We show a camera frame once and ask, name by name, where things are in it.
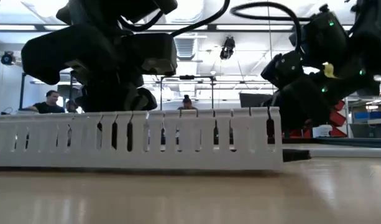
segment ceiling-mounted camera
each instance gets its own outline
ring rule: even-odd
[[[222,60],[227,60],[227,59],[231,58],[233,55],[235,47],[236,47],[236,43],[235,43],[233,37],[226,37],[226,40],[222,46],[220,58]]]
[[[14,65],[16,63],[14,52],[11,52],[11,51],[4,52],[4,55],[1,57],[1,63],[3,65]]]

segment black cable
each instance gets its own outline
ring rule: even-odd
[[[301,24],[299,18],[296,16],[296,14],[288,7],[275,3],[275,2],[252,2],[247,4],[242,4],[240,6],[233,7],[230,10],[230,13],[233,14],[233,16],[241,17],[244,19],[253,19],[253,20],[274,20],[274,21],[287,21],[288,17],[267,17],[267,16],[251,16],[244,13],[239,12],[240,10],[244,9],[250,9],[253,7],[273,7],[276,9],[279,9],[285,13],[287,13],[290,16],[290,19],[295,24],[295,33],[296,33],[296,44],[295,44],[295,51],[302,54],[301,51]]]
[[[192,30],[197,29],[201,26],[204,26],[204,25],[207,25],[207,24],[214,22],[215,20],[219,19],[227,11],[227,9],[229,8],[229,4],[230,4],[230,0],[224,0],[222,8],[217,13],[213,14],[212,16],[210,16],[209,18],[207,18],[203,21],[199,21],[199,22],[196,22],[195,24],[192,24],[190,26],[178,29],[178,30],[172,32],[171,36],[176,37],[180,34],[184,34],[185,32],[192,31]]]
[[[142,32],[142,31],[145,31],[147,29],[149,29],[150,27],[152,27],[154,24],[156,24],[156,22],[164,15],[164,13],[162,11],[158,12],[158,14],[153,17],[153,19],[151,19],[150,21],[148,21],[148,23],[146,24],[143,24],[141,26],[137,26],[137,25],[132,25],[132,24],[128,24],[121,16],[120,18],[118,19],[118,21],[120,22],[120,24],[126,28],[126,29],[129,29],[131,31],[134,31],[134,32]]]

